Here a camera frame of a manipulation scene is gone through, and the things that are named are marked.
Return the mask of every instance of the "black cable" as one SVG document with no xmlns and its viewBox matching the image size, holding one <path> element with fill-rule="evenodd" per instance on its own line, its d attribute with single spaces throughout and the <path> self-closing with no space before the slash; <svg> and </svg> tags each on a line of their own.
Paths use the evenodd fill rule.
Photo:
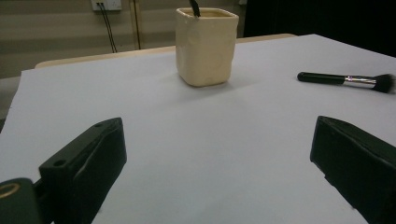
<svg viewBox="0 0 396 224">
<path fill-rule="evenodd" d="M 103 19 L 105 20 L 108 38 L 110 39 L 111 49 L 112 49 L 113 53 L 115 53 L 115 52 L 117 52 L 117 48 L 116 48 L 116 44 L 114 43 L 113 33 L 111 31 L 111 25 L 110 25 L 110 21 L 108 20 L 108 17 L 107 17 L 105 6 L 103 5 L 103 3 L 97 3 L 97 5 L 99 6 L 99 8 L 102 12 Z"/>
</svg>

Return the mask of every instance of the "cream ceramic cup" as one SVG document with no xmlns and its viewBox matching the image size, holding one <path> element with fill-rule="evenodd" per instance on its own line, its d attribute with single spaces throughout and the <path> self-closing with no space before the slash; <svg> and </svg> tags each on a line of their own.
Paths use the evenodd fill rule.
<svg viewBox="0 0 396 224">
<path fill-rule="evenodd" d="M 196 87 L 220 84 L 231 74 L 238 16 L 219 8 L 177 9 L 176 56 L 178 74 Z"/>
</svg>

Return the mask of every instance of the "brush bristles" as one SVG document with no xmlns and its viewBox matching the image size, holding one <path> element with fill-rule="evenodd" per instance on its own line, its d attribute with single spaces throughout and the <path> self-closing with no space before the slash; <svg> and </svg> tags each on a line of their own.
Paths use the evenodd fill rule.
<svg viewBox="0 0 396 224">
<path fill-rule="evenodd" d="M 384 93 L 391 93 L 394 90 L 395 77 L 391 74 L 385 74 L 375 77 L 375 86 L 373 91 L 380 91 Z"/>
</svg>

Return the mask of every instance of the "wall socket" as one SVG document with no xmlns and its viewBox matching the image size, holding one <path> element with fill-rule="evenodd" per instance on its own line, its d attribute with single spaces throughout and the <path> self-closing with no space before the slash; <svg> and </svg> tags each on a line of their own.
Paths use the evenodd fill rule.
<svg viewBox="0 0 396 224">
<path fill-rule="evenodd" d="M 103 3 L 105 10 L 108 11 L 122 10 L 121 0 L 91 0 L 91 2 L 93 11 L 100 11 L 97 3 Z"/>
</svg>

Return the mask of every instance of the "brush handle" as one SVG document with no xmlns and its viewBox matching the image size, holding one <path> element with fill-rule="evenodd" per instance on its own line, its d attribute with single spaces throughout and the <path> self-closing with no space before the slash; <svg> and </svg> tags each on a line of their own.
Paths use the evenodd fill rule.
<svg viewBox="0 0 396 224">
<path fill-rule="evenodd" d="M 346 80 L 345 76 L 327 75 L 327 74 L 319 74 L 319 73 L 306 73 L 306 72 L 299 73 L 297 78 L 299 81 L 303 81 L 303 82 L 314 82 L 314 83 L 335 84 L 335 85 L 344 84 L 344 81 Z"/>
</svg>

